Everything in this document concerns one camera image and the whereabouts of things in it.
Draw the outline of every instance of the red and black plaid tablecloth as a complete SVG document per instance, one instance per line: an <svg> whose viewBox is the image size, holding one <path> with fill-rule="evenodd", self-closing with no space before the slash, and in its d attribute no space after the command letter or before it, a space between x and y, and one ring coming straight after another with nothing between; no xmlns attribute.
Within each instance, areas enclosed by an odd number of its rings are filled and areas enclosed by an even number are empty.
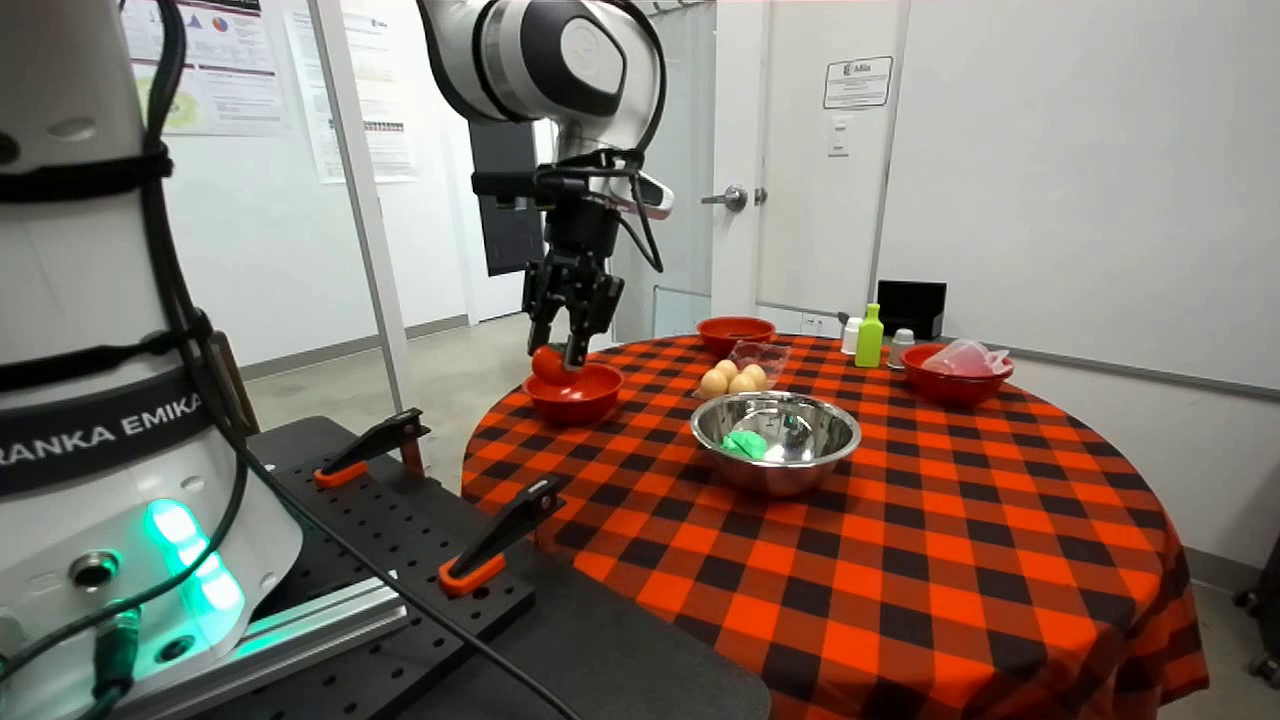
<svg viewBox="0 0 1280 720"><path fill-rule="evenodd" d="M866 424L806 499L740 497L698 458L698 336L604 354L621 409L549 428L525 386L477 428L466 497L569 475L549 546L709 639L778 716L1157 716L1209 683L1184 546L1135 468L1005 386L975 412L788 336L779 386Z"/></svg>

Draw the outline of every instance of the round table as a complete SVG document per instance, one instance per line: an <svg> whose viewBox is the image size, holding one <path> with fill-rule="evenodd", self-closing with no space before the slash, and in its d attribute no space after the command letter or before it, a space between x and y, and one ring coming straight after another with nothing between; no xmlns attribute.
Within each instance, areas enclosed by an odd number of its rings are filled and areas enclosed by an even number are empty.
<svg viewBox="0 0 1280 720"><path fill-rule="evenodd" d="M785 343L778 386L866 428L814 497L740 497L699 465L698 336L604 350L626 386L598 428L552 428L514 386L466 497L569 475L537 541L764 677L778 716L1127 720L1209 683L1184 546L1103 435L1011 384L948 412L838 340Z"/></svg>

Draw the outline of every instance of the paper on wall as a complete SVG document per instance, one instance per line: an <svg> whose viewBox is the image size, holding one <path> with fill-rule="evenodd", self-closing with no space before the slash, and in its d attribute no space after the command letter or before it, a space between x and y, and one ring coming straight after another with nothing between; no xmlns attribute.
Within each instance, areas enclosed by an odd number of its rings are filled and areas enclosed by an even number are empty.
<svg viewBox="0 0 1280 720"><path fill-rule="evenodd" d="M186 0L187 69L165 131L256 136L283 127L283 95L262 5ZM132 74L149 95L162 59L157 5L120 8Z"/></svg>
<svg viewBox="0 0 1280 720"><path fill-rule="evenodd" d="M894 59L838 59L825 73L825 112L866 112L888 104Z"/></svg>
<svg viewBox="0 0 1280 720"><path fill-rule="evenodd" d="M358 95L376 178L414 178L416 143L408 131L403 74L395 69L395 32L389 0L343 0L343 27L358 69ZM304 8L289 8L289 47L304 95L317 170L326 183L343 178L338 119L326 88L317 32Z"/></svg>

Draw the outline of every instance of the stainless steel bowl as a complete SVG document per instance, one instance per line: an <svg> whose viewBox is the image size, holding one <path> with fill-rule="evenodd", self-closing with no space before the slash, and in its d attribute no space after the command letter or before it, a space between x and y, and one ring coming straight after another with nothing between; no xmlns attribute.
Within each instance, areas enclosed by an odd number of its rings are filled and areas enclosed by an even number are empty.
<svg viewBox="0 0 1280 720"><path fill-rule="evenodd" d="M753 431L757 450L724 449L729 431ZM818 394L749 391L718 394L694 412L694 435L718 481L761 497L802 497L833 475L859 442L859 424Z"/></svg>

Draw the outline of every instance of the green light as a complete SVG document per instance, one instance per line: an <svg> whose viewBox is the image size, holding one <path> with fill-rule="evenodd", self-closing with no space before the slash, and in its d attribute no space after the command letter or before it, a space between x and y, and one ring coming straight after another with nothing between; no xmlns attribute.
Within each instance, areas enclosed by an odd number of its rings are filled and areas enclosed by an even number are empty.
<svg viewBox="0 0 1280 720"><path fill-rule="evenodd" d="M238 585L230 573L220 573L217 580L204 580L204 595L210 595L210 604L220 607L220 610L243 604L240 585Z"/></svg>
<svg viewBox="0 0 1280 720"><path fill-rule="evenodd" d="M152 504L152 523L169 542L186 542L198 534L198 517L186 504L162 499Z"/></svg>
<svg viewBox="0 0 1280 720"><path fill-rule="evenodd" d="M186 565L198 565L202 551L204 551L204 542L186 542L177 554L181 554ZM210 580L210 577L217 577L217 573L223 573L223 559L220 559L220 554L204 554L204 565L198 568L202 580Z"/></svg>

